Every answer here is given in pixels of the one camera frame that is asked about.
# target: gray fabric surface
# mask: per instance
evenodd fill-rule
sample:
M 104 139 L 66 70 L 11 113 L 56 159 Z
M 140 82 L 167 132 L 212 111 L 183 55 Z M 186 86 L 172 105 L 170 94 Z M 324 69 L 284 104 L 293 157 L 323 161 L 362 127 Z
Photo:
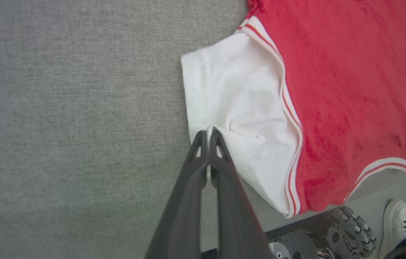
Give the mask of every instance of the gray fabric surface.
M 180 56 L 245 14 L 244 0 L 0 0 L 0 258 L 143 257 L 190 146 Z M 285 221 L 247 192 L 266 231 L 313 214 Z M 215 190 L 202 202 L 206 250 Z

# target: white sleeve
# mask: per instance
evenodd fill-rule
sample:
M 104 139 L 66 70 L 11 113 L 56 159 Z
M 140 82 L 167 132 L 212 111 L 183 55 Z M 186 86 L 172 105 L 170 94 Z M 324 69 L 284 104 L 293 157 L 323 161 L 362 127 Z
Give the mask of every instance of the white sleeve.
M 298 137 L 281 105 L 283 69 L 244 33 L 185 54 L 181 62 L 190 139 L 218 128 L 241 177 L 289 215 L 286 191 Z

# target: red garment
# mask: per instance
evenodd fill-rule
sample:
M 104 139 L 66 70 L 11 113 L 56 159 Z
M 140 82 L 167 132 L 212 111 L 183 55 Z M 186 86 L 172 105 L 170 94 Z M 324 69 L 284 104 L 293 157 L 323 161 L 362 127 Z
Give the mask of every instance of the red garment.
M 247 18 L 257 17 L 267 35 L 249 22 L 239 29 L 278 49 L 292 105 L 285 102 L 302 130 L 295 213 L 342 204 L 382 169 L 406 171 L 406 1 L 248 0 L 248 7 Z

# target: striped trim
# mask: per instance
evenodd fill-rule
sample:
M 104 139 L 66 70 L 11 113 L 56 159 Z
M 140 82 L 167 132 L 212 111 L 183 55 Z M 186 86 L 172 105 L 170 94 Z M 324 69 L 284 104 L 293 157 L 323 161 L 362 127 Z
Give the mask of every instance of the striped trim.
M 272 38 L 270 38 L 269 34 L 265 30 L 264 26 L 262 25 L 261 21 L 255 17 L 251 16 L 248 20 L 243 21 L 242 25 L 239 27 L 238 30 L 236 30 L 235 33 L 237 32 L 243 32 L 253 38 L 255 41 L 257 41 L 261 46 L 263 46 L 267 51 L 269 51 L 273 56 L 277 59 L 279 65 L 283 69 L 283 74 L 282 74 L 282 79 L 280 83 L 280 89 L 279 89 L 279 94 L 282 96 L 282 106 L 283 110 L 285 111 L 285 114 L 288 116 L 289 120 L 291 121 L 292 125 L 297 131 L 297 136 L 298 136 L 298 146 L 297 150 L 294 154 L 294 158 L 292 161 L 292 166 L 290 169 L 289 173 L 289 178 L 287 182 L 286 189 L 287 191 L 287 198 L 288 198 L 288 203 L 289 203 L 289 214 L 287 215 L 287 218 L 291 218 L 292 216 L 296 215 L 299 213 L 301 210 L 301 203 L 299 199 L 299 195 L 297 194 L 297 189 L 296 189 L 296 172 L 297 172 L 297 164 L 299 161 L 299 156 L 301 154 L 302 150 L 302 142 L 303 142 L 303 137 L 302 137 L 302 125 L 300 123 L 299 117 L 297 116 L 296 110 L 294 109 L 294 105 L 292 103 L 292 100 L 290 98 L 289 92 L 288 92 L 288 87 L 286 84 L 286 78 L 285 78 L 285 64 L 283 61 L 282 56 L 280 55 L 277 46 L 275 45 L 274 41 Z
M 344 200 L 347 201 L 360 185 L 368 179 L 368 177 L 382 172 L 384 169 L 398 169 L 406 172 L 406 159 L 402 158 L 385 158 L 372 162 L 363 169 L 360 176 L 355 181 L 355 188 L 349 193 Z

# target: person's foot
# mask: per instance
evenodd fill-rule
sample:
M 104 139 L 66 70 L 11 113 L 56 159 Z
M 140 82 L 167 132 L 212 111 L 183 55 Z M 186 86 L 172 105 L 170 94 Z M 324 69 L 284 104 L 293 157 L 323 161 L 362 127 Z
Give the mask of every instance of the person's foot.
M 382 243 L 379 259 L 392 252 L 406 238 L 406 204 L 402 200 L 393 200 L 385 207 Z

